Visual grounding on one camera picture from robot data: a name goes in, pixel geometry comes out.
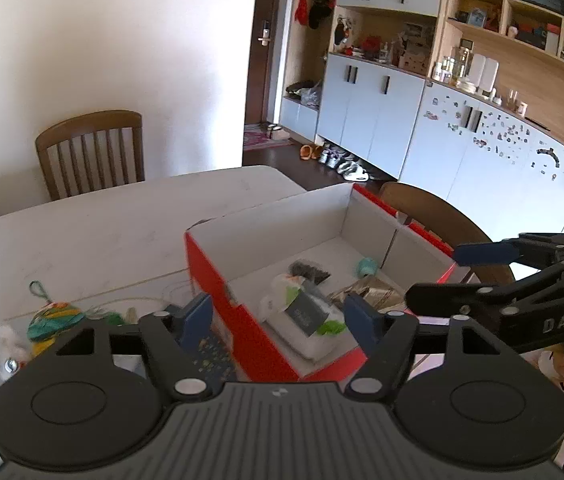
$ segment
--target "chair backrest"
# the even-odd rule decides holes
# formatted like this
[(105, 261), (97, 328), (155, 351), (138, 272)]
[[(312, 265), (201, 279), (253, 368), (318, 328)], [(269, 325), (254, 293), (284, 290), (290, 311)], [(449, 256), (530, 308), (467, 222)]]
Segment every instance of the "chair backrest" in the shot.
[[(492, 241), (455, 207), (419, 187), (387, 182), (380, 190), (380, 198), (453, 248)], [(483, 283), (506, 285), (515, 281), (509, 266), (474, 267), (472, 271)]]
[(137, 112), (106, 110), (67, 119), (39, 134), (36, 150), (52, 200), (144, 180)]

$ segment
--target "white logo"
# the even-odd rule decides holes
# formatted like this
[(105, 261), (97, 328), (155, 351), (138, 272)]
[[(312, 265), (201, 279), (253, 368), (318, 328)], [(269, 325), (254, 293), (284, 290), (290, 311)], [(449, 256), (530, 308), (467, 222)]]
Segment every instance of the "white logo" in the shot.
[(549, 332), (552, 332), (555, 328), (562, 329), (564, 328), (564, 316), (562, 316), (557, 323), (555, 323), (555, 319), (553, 319), (552, 317), (550, 317), (549, 319), (545, 319), (544, 320), (544, 325), (542, 326), (542, 333), (543, 334), (548, 334)]
[(277, 390), (271, 390), (271, 393), (275, 397), (284, 397), (288, 393), (288, 390), (286, 388), (278, 388)]

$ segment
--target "open box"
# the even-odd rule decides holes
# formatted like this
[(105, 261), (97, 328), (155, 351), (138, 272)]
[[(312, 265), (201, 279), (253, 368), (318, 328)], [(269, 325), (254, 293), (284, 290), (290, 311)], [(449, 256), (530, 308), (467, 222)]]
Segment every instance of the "open box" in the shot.
[(454, 266), (451, 249), (421, 226), (403, 225), (394, 208), (363, 187), (339, 184), (197, 224), (185, 234), (196, 285), (213, 297), (216, 328), (238, 366), (259, 382), (341, 381), (364, 362), (347, 331), (314, 362), (294, 351), (252, 309), (271, 280), (295, 260), (320, 264), (330, 294), (354, 283), (364, 257), (380, 265), (377, 277), (404, 293), (417, 282), (459, 282), (469, 269)]

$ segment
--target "black label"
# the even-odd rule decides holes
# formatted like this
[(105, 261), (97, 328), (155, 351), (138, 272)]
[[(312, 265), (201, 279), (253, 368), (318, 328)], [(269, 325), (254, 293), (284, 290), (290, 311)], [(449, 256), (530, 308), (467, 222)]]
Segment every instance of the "black label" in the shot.
[(313, 335), (329, 317), (303, 290), (300, 290), (285, 312), (307, 336)]

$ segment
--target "red rug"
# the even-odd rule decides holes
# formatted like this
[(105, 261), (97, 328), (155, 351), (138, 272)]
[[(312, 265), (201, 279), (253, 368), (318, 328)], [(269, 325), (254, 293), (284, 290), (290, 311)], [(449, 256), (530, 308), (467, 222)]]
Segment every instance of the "red rug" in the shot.
[(264, 148), (277, 148), (292, 144), (290, 139), (271, 140), (265, 126), (245, 126), (243, 151), (262, 150)]

